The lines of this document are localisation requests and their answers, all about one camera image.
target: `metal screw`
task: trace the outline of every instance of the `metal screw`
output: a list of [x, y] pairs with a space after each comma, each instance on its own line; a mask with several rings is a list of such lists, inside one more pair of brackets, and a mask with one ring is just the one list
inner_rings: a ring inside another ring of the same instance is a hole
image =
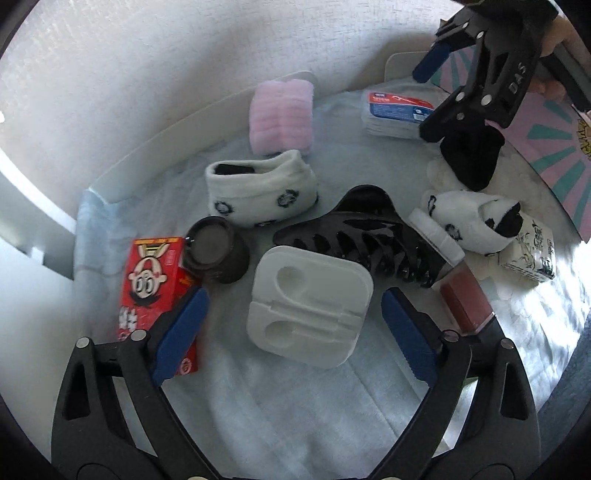
[[456, 343], [459, 340], [459, 338], [460, 336], [457, 334], [457, 332], [453, 330], [445, 330], [443, 332], [443, 339], [446, 342]]
[[141, 342], [147, 335], [148, 333], [145, 330], [136, 330], [131, 334], [131, 339], [134, 342]]
[[505, 350], [513, 350], [515, 348], [515, 344], [511, 340], [509, 340], [508, 338], [503, 338], [501, 340], [501, 346]]
[[82, 337], [82, 338], [78, 338], [78, 341], [76, 342], [76, 346], [78, 348], [86, 348], [90, 343], [90, 339], [88, 337]]

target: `teal stripe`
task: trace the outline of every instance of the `teal stripe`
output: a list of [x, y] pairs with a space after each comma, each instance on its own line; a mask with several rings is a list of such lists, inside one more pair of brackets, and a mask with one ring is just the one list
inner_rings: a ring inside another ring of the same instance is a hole
[[452, 56], [452, 92], [455, 92], [456, 89], [460, 86], [460, 74], [457, 72], [457, 63], [456, 63], [457, 56]]
[[443, 69], [443, 67], [441, 67], [438, 71], [436, 71], [433, 76], [431, 77], [431, 83], [433, 85], [437, 85], [438, 87], [441, 86], [441, 70]]
[[466, 70], [470, 71], [470, 69], [472, 68], [472, 62], [468, 58], [468, 55], [466, 55], [466, 52], [463, 50], [458, 51], [458, 53], [460, 54], [460, 57], [462, 58], [462, 62], [464, 62], [464, 65], [466, 66]]
[[578, 161], [567, 173], [560, 177], [556, 184], [554, 184], [552, 191], [560, 203], [564, 201], [566, 196], [573, 189], [574, 184], [579, 181], [584, 171], [585, 164], [582, 161]]
[[533, 169], [538, 172], [542, 173], [545, 169], [551, 167], [555, 163], [558, 163], [563, 158], [568, 157], [576, 152], [574, 147], [565, 148], [556, 153], [552, 153], [552, 155], [546, 155], [545, 157], [538, 158], [536, 161], [531, 163]]
[[587, 203], [589, 202], [589, 195], [591, 194], [591, 177], [587, 180], [587, 187], [583, 192], [583, 196], [579, 200], [579, 204], [577, 205], [577, 209], [574, 211], [573, 215], [573, 223], [577, 229], [581, 228], [581, 223], [583, 223], [583, 214], [585, 213], [585, 209], [587, 208]]
[[570, 117], [568, 113], [561, 109], [560, 105], [552, 100], [547, 100], [544, 102], [544, 106], [550, 110], [552, 113], [558, 115], [562, 120], [568, 122], [570, 124], [573, 123], [573, 119]]
[[547, 127], [545, 125], [535, 124], [527, 134], [529, 140], [572, 140], [572, 134]]

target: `white patterned box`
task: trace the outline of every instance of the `white patterned box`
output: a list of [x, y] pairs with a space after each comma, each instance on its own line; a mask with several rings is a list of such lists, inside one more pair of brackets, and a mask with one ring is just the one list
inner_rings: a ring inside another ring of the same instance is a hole
[[556, 276], [552, 230], [522, 213], [523, 226], [517, 238], [499, 253], [499, 265], [532, 280], [545, 282]]

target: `red box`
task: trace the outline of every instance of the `red box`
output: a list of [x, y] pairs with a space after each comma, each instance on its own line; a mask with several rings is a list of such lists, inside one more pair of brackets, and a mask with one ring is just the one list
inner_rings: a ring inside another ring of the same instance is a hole
[[[150, 329], [192, 285], [200, 284], [180, 266], [183, 245], [182, 237], [133, 241], [121, 292], [119, 340], [125, 340], [135, 330]], [[197, 340], [178, 366], [177, 375], [196, 371]]]

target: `dark round cup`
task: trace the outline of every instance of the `dark round cup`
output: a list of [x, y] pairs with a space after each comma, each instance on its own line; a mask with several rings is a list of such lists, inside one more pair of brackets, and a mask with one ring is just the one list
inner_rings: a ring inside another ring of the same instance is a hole
[[185, 237], [183, 267], [197, 278], [234, 283], [244, 276], [250, 259], [244, 239], [222, 217], [199, 220]]

